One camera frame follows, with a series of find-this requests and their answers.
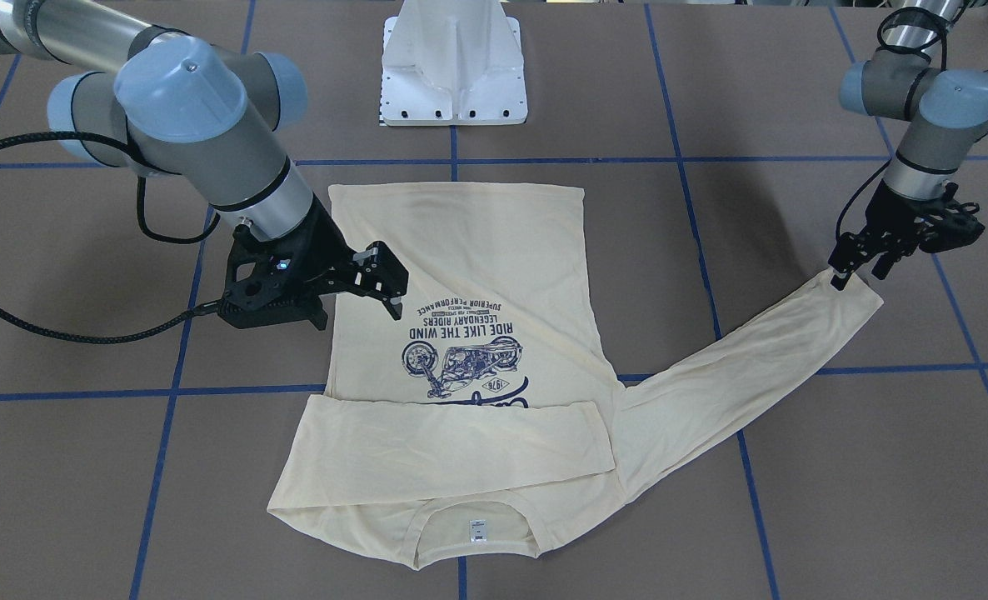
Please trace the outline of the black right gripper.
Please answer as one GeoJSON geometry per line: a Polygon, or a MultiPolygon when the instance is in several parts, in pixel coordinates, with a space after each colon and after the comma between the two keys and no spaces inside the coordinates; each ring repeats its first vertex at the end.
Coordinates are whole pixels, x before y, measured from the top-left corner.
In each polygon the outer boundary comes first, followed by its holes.
{"type": "Polygon", "coordinates": [[[372,298],[396,322],[402,319],[409,271],[386,243],[373,242],[363,251],[352,249],[317,197],[291,240],[291,300],[317,301],[350,293],[372,298]]]}

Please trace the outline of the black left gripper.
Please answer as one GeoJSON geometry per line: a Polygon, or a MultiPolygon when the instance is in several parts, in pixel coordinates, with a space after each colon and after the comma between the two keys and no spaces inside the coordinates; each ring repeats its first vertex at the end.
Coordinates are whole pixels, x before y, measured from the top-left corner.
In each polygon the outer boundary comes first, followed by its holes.
{"type": "Polygon", "coordinates": [[[849,278],[860,266],[877,255],[871,276],[886,280],[891,269],[926,240],[928,224],[924,219],[932,200],[920,200],[898,193],[881,179],[865,209],[865,226],[856,235],[838,235],[828,263],[833,269],[831,285],[844,290],[849,278]]]}

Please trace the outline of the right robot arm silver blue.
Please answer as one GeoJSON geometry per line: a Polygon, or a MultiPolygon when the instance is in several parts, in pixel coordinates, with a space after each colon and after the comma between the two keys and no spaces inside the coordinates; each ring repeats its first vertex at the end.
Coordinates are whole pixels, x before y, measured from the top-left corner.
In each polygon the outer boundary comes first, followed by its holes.
{"type": "Polygon", "coordinates": [[[288,58],[228,51],[92,1],[0,1],[0,54],[82,69],[53,90],[46,139],[140,178],[182,176],[232,229],[222,297],[194,314],[323,329],[323,297],[352,293],[402,318],[407,270],[383,242],[346,244],[276,138],[307,110],[288,58]]]}

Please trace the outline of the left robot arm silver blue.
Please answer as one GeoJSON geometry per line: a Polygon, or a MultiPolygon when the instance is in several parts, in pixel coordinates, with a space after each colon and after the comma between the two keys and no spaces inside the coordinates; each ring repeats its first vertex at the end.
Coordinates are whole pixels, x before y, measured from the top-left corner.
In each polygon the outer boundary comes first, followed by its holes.
{"type": "Polygon", "coordinates": [[[883,167],[856,234],[836,231],[829,265],[844,289],[870,263],[886,278],[916,251],[969,246],[985,231],[976,202],[957,201],[954,175],[988,136],[988,71],[950,69],[947,39],[966,1],[906,1],[883,19],[872,58],[852,65],[840,102],[852,113],[899,119],[908,128],[883,167]]]}

